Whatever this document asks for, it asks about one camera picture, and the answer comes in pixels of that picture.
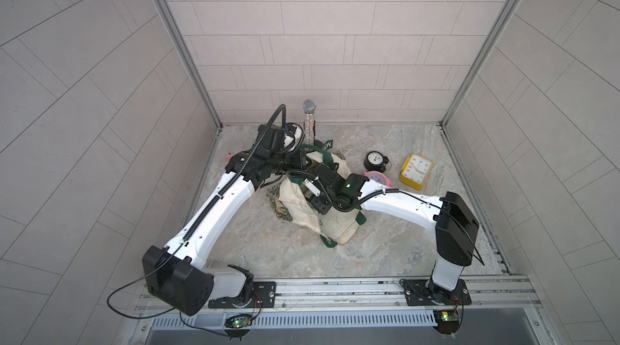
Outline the canvas bag with green handles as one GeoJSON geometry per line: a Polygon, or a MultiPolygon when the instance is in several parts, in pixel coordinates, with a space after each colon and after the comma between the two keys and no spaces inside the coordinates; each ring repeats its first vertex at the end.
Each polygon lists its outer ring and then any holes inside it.
{"type": "Polygon", "coordinates": [[[289,178],[266,191],[279,218],[317,233],[328,248],[347,243],[367,221],[359,210],[342,213],[331,209],[327,214],[318,213],[307,201],[301,186],[289,178]]]}

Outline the pink twin-bell alarm clock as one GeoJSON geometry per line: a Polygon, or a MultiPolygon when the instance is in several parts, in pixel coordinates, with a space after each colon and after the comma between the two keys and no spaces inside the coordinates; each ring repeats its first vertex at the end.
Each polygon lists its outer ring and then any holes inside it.
{"type": "Polygon", "coordinates": [[[370,171],[370,172],[364,172],[365,177],[368,177],[370,180],[374,180],[375,182],[390,187],[393,187],[393,183],[392,181],[382,172],[378,172],[378,171],[370,171]]]}

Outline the small black alarm clock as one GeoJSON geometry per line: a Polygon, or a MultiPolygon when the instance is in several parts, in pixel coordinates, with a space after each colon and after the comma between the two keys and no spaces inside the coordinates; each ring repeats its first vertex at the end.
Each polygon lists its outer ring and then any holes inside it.
{"type": "Polygon", "coordinates": [[[368,172],[381,172],[387,170],[390,160],[379,151],[369,151],[363,161],[363,166],[368,172]]]}

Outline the yellow square alarm clock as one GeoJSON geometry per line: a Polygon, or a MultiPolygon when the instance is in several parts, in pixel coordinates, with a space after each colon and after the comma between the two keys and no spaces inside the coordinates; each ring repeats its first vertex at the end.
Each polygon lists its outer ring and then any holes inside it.
{"type": "Polygon", "coordinates": [[[411,154],[400,169],[399,181],[416,190],[422,190],[434,163],[417,154],[411,154]]]}

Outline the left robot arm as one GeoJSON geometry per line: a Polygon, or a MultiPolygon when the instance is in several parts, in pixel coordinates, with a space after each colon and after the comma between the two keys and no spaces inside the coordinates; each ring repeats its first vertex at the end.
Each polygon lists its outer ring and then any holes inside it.
{"type": "Polygon", "coordinates": [[[216,188],[194,217],[163,248],[151,246],[142,257],[148,292],[188,316],[221,298],[245,304],[253,274],[238,266],[206,271],[211,249],[232,216],[272,175],[308,165],[305,153],[286,156],[239,152],[231,157],[216,188]]]}

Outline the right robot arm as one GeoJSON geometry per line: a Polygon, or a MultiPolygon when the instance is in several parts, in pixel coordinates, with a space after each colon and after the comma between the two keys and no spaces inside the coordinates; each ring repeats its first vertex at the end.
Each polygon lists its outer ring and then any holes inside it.
{"type": "Polygon", "coordinates": [[[437,303],[459,301],[456,290],[463,285],[463,270],[474,259],[484,262],[476,248],[480,223],[457,193],[422,196],[381,184],[366,175],[352,173],[344,178],[325,164],[301,174],[302,193],[320,214],[330,210],[375,211],[434,233],[438,258],[426,290],[428,298],[437,303]]]}

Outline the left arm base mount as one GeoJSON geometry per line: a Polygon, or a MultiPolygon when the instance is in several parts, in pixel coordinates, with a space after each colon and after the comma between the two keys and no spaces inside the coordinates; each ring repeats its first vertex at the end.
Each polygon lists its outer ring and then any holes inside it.
{"type": "Polygon", "coordinates": [[[222,297],[208,302],[209,309],[249,309],[250,307],[272,308],[277,284],[273,281],[254,281],[244,285],[239,295],[222,297]]]}

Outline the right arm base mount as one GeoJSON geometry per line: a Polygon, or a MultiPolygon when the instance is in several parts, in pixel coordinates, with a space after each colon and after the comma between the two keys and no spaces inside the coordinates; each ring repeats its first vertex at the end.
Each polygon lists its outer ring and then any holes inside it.
{"type": "Polygon", "coordinates": [[[471,296],[466,283],[459,279],[450,291],[428,279],[400,279],[408,306],[470,306],[471,296]]]}

